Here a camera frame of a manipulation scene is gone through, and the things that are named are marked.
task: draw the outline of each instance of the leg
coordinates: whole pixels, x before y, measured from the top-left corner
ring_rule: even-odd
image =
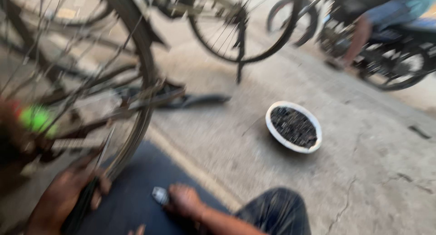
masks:
[[[350,66],[370,39],[374,27],[377,31],[381,31],[388,26],[416,19],[416,16],[410,14],[410,8],[406,5],[406,1],[391,0],[361,15],[356,24],[352,43],[345,56],[342,59],[329,60],[328,63],[339,69]]]
[[[235,214],[270,235],[310,235],[302,197],[286,188],[275,188],[254,199]]]
[[[352,43],[347,50],[344,58],[342,58],[345,67],[352,65],[353,60],[360,53],[362,47],[368,42],[372,34],[372,22],[363,14],[359,17],[356,25],[356,31],[352,39]]]

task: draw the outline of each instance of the white bowl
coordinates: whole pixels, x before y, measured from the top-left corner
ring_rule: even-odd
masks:
[[[317,138],[318,138],[317,142],[311,148],[306,148],[306,147],[297,146],[297,145],[291,143],[290,141],[288,141],[287,139],[283,138],[283,136],[281,136],[280,133],[275,129],[273,122],[271,122],[271,112],[276,107],[292,108],[292,109],[304,114],[310,120],[310,122],[313,124],[313,126],[315,126],[315,130],[317,132]],[[300,105],[294,104],[294,103],[289,102],[289,101],[276,102],[276,103],[272,104],[270,109],[268,109],[268,111],[266,112],[265,120],[266,120],[266,126],[270,130],[271,134],[275,137],[275,139],[278,140],[280,143],[282,143],[287,148],[291,149],[292,151],[295,151],[298,153],[313,153],[314,151],[318,150],[318,148],[321,146],[322,133],[321,133],[321,125],[318,122],[318,119],[315,118],[315,116],[312,113],[310,113],[310,111],[308,111],[307,109],[305,109],[304,107],[302,107]]]

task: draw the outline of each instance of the bicycle pedal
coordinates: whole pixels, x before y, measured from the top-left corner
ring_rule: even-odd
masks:
[[[103,139],[58,139],[52,145],[52,150],[77,150],[100,148]]]

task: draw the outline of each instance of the bowl of dark pieces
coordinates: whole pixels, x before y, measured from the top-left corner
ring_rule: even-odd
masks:
[[[285,147],[298,153],[313,153],[321,146],[322,133],[318,119],[304,107],[279,101],[268,109],[266,126]]]

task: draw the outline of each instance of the tire lever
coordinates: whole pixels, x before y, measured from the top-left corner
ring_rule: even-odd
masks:
[[[112,134],[114,130],[115,127],[112,128],[112,131],[109,133],[109,136],[106,139],[105,146],[97,160],[95,169],[98,169],[98,167],[100,167],[103,161],[103,156],[105,155],[108,149],[109,142],[112,138]],[[90,209],[91,199],[94,194],[94,190],[98,186],[98,184],[99,184],[99,178],[94,177],[94,179],[88,185],[86,185],[86,187],[84,187],[83,190],[80,192],[79,199],[77,200],[76,205],[74,206],[71,213],[68,215],[67,219],[62,224],[61,227],[62,234],[76,235],[79,232],[79,229],[84,221],[84,217]]]

